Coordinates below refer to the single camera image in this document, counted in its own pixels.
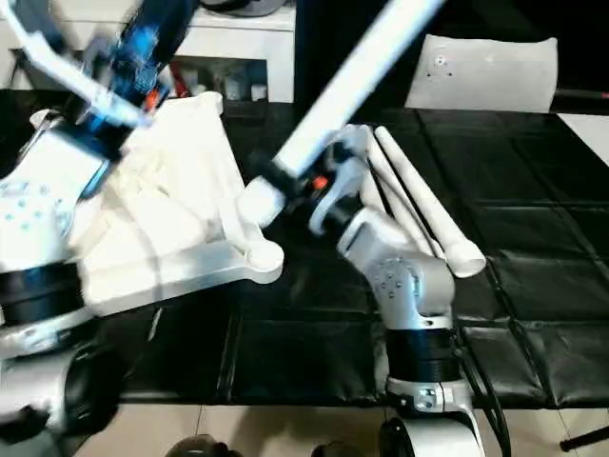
shelf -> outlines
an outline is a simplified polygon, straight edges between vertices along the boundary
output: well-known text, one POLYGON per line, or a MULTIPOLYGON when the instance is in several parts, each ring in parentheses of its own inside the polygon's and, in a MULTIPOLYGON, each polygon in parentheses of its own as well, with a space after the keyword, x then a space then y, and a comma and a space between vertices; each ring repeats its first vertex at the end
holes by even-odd
MULTIPOLYGON (((139 4, 137 0, 54 0, 59 17, 66 22, 124 23, 139 4)), ((265 17, 231 17, 204 9, 194 16, 192 27, 241 30, 294 31, 296 7, 291 2, 265 17)))

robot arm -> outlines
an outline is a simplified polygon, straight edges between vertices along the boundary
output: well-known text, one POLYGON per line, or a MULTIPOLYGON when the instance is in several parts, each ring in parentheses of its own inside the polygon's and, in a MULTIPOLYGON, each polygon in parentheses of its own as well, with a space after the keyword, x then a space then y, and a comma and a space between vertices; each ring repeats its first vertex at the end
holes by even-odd
POLYGON ((0 0, 31 63, 75 96, 0 181, 0 441, 7 442, 44 428, 95 433, 118 408, 124 368, 98 341, 68 233, 77 203, 104 184, 133 129, 149 123, 147 97, 163 101, 168 88, 158 75, 198 2, 145 0, 116 40, 91 42, 86 62, 69 55, 38 5, 0 0))
POLYGON ((336 243, 372 288, 385 327, 386 393, 401 416, 383 427, 388 449, 383 457, 443 455, 449 447, 458 455, 483 456, 454 350, 452 273, 444 259, 420 252, 393 219, 360 202, 368 170, 362 157, 365 132, 343 129, 300 180, 274 165, 266 166, 263 176, 285 196, 288 208, 304 214, 314 234, 336 243), (411 453, 400 453, 406 443, 411 453))

black tabletop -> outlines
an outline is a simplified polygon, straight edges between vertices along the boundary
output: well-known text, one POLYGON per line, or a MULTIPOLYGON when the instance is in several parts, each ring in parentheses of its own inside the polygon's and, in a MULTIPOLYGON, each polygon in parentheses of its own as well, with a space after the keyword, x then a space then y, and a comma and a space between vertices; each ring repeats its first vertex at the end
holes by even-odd
MULTIPOLYGON (((56 96, 0 94, 15 106, 0 122, 4 153, 56 96)), ((554 115, 386 109, 357 120, 387 126, 486 254, 483 273, 457 280, 454 310, 502 403, 608 407, 609 169, 596 154, 554 115)), ((295 118, 289 105, 250 103, 227 105, 224 122, 248 180, 248 155, 270 157, 295 118)), ((265 235, 285 251, 277 282, 106 319, 131 366, 126 401, 383 403, 383 326, 365 281, 288 217, 265 235)))

white plastic piece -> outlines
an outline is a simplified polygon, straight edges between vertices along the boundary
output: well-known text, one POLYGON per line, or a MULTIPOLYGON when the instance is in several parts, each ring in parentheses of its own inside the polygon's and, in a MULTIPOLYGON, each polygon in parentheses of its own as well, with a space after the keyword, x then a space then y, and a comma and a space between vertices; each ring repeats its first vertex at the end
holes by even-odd
POLYGON ((385 127, 379 127, 375 132, 389 160, 442 245, 446 262, 455 276, 467 278, 480 273, 486 266, 486 258, 480 249, 465 237, 389 131, 385 127))
POLYGON ((29 117, 29 123, 35 129, 39 129, 49 114, 58 114, 58 113, 59 112, 56 111, 55 109, 40 109, 39 111, 36 111, 32 116, 29 117))
POLYGON ((446 449, 464 457, 484 457, 484 450, 476 435, 464 424, 452 419, 436 418, 433 421, 404 421, 413 455, 443 457, 446 449))
POLYGON ((27 149, 10 179, 44 183, 61 198, 62 207, 72 212, 83 189, 108 165, 107 161, 83 152, 56 130, 39 130, 38 133, 40 136, 27 149), (58 164, 69 164, 69 167, 58 167, 58 164))
MULTIPOLYGON (((443 0, 390 1, 289 137, 275 163, 294 177, 307 171, 333 132, 348 122, 442 3, 443 0)), ((278 203, 275 199, 264 205, 278 203)), ((260 209, 259 213, 268 216, 281 209, 260 209)))
POLYGON ((406 106, 548 112, 558 75, 556 38, 506 43, 427 35, 406 106))
POLYGON ((245 186, 222 109, 216 92, 169 100, 151 128, 129 138, 97 220, 73 240, 85 246, 85 298, 96 312, 242 279, 266 284, 281 275, 282 249, 237 211, 245 186), (112 191, 121 209, 113 209, 112 191))
POLYGON ((427 239, 422 232, 421 224, 412 216, 411 211, 414 211, 412 203, 408 200, 408 196, 406 195, 406 192, 403 191, 400 181, 393 173, 381 147, 374 138, 372 129, 369 126, 362 126, 362 129, 368 134, 368 158, 372 167, 381 175, 384 181, 391 185, 391 188, 400 194, 399 196, 396 195, 393 192, 393 189, 384 182, 381 182, 381 188, 383 189, 387 202, 389 202, 389 205, 391 206, 396 221, 398 221, 408 238, 417 245, 417 248, 419 248, 421 252, 433 255, 433 250, 429 246, 429 243, 427 243, 427 239), (404 204, 407 204, 410 207, 410 211, 404 207, 404 204))
POLYGON ((17 18, 15 0, 0 0, 0 11, 24 48, 29 61, 45 75, 86 100, 91 109, 117 126, 148 126, 151 118, 142 110, 84 74, 75 64, 64 59, 47 43, 41 31, 29 33, 17 18))
POLYGON ((284 195, 262 176, 249 182, 238 200, 239 212, 252 224, 265 228, 275 220, 285 206, 284 195))
POLYGON ((0 271, 17 271, 68 258, 55 198, 32 182, 0 182, 0 271))
POLYGON ((201 95, 203 92, 206 92, 207 88, 203 85, 203 84, 197 84, 194 89, 192 90, 192 95, 194 95, 195 97, 197 95, 201 95))

black table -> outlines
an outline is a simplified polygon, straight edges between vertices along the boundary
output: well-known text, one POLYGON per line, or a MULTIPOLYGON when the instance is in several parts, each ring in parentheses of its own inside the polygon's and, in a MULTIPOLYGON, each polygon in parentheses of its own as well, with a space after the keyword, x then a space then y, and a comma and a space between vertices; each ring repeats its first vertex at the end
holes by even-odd
MULTIPOLYGON (((0 123, 5 153, 29 134, 27 114, 57 95, 0 96, 16 106, 0 123)), ((484 273, 457 281, 454 310, 503 405, 609 407, 609 169, 596 154, 554 115, 387 109, 357 120, 389 128, 487 255, 484 273)), ((295 118, 288 105, 228 104, 224 121, 248 180, 247 156, 270 157, 295 118)), ((287 217, 266 236, 285 250, 277 282, 106 319, 131 365, 125 401, 383 403, 383 326, 365 281, 287 217)))

